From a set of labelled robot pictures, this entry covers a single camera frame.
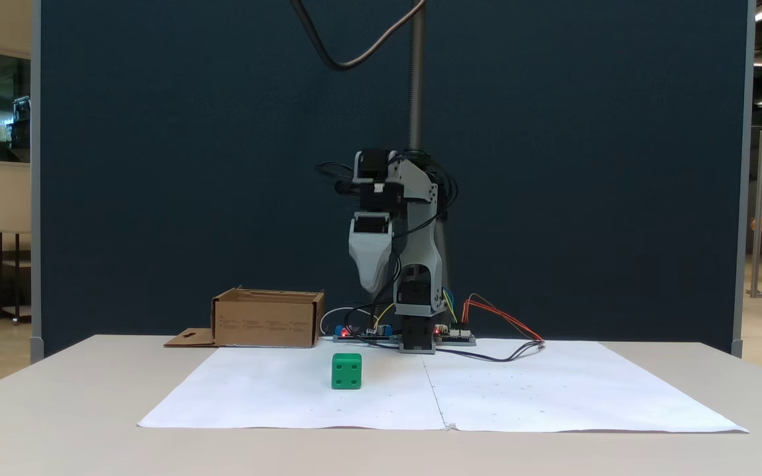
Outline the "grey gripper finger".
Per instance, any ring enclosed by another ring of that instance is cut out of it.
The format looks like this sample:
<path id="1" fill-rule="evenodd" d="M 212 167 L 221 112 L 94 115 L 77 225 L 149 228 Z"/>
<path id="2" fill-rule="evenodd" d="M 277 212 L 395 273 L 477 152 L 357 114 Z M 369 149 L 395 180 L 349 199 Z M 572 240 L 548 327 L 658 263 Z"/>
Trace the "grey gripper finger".
<path id="1" fill-rule="evenodd" d="M 377 296 L 387 280 L 392 255 L 351 255 L 358 281 L 366 293 Z"/>

